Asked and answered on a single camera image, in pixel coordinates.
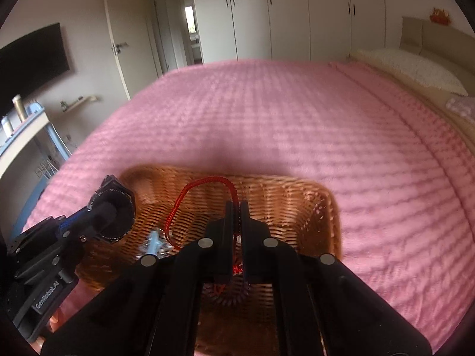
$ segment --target headboard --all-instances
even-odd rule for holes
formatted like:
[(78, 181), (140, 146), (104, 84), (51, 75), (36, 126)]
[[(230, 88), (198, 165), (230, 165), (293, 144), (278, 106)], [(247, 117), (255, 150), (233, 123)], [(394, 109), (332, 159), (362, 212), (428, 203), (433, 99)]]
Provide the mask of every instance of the headboard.
[(475, 37), (450, 26), (403, 17), (400, 48), (444, 66), (475, 96)]

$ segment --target white door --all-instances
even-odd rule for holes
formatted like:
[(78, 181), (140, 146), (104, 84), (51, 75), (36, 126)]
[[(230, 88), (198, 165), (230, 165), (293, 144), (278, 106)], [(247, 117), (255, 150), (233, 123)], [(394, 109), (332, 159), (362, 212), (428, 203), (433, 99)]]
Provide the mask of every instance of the white door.
[(183, 68), (188, 65), (188, 61), (186, 59), (185, 44), (183, 42), (180, 0), (165, 0), (165, 2), (167, 5), (168, 23), (170, 25), (173, 52), (175, 53), (177, 67)]
[(386, 8), (384, 0), (351, 0), (352, 51), (384, 48)]
[(155, 10), (157, 12), (158, 28), (160, 30), (167, 71), (176, 70), (178, 66), (173, 49), (172, 32), (170, 31), (170, 25), (168, 23), (166, 0), (155, 0)]
[(309, 0), (311, 60), (344, 60), (351, 47), (351, 1)]
[(231, 0), (194, 0), (204, 63), (236, 60)]
[(145, 0), (104, 0), (104, 5), (115, 61), (130, 100), (158, 78)]
[(310, 60), (308, 0), (268, 0), (273, 60)]
[(231, 3), (238, 59), (271, 59), (267, 0), (231, 0)]

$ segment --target pillow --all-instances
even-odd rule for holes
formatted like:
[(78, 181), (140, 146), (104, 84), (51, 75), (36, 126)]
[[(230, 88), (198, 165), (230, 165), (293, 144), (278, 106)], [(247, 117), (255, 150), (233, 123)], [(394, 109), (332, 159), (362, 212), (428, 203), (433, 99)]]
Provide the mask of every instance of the pillow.
[(446, 107), (475, 125), (475, 98), (456, 96), (448, 100)]
[(402, 49), (385, 48), (374, 51), (359, 50), (351, 55), (393, 76), (397, 77), (398, 74), (408, 76), (423, 87), (468, 96), (464, 85), (451, 71), (414, 53)]

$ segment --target window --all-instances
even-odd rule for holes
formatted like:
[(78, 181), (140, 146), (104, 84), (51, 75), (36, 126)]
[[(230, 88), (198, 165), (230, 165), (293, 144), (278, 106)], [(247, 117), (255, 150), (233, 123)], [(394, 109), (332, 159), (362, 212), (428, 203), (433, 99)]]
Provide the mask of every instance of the window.
[(188, 32), (190, 34), (196, 33), (195, 16), (193, 14), (193, 7), (185, 7), (186, 22), (188, 23)]

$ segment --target blue object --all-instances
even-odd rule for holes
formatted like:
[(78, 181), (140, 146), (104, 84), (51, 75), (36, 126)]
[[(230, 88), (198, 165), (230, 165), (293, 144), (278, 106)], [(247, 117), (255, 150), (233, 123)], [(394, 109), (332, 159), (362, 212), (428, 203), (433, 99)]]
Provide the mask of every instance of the blue object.
[(162, 248), (163, 242), (160, 240), (158, 231), (152, 230), (148, 236), (149, 245), (146, 254), (157, 255), (158, 251)]
[(18, 216), (15, 225), (13, 225), (13, 229), (10, 234), (10, 241), (14, 240), (16, 237), (18, 237), (21, 234), (21, 231), (23, 229), (23, 226), (27, 223), (27, 219), (33, 209), (36, 206), (36, 203), (39, 200), (39, 197), (41, 196), (41, 193), (43, 190), (46, 188), (47, 185), (47, 180), (45, 177), (41, 177), (39, 183), (36, 185), (36, 187), (33, 189), (33, 192), (29, 196), (27, 202), (23, 206), (23, 209), (20, 211), (20, 215)]
[(74, 223), (80, 216), (82, 216), (85, 212), (88, 212), (87, 207), (83, 207), (81, 210), (76, 211), (73, 215), (66, 218), (66, 220), (59, 225), (59, 232), (62, 233), (64, 230), (67, 230), (72, 223)]
[(71, 153), (56, 132), (55, 126), (53, 126), (51, 123), (48, 123), (45, 129), (49, 135), (49, 138), (53, 141), (59, 153), (61, 154), (61, 157), (63, 157), (64, 160), (68, 160), (68, 158), (71, 156)]

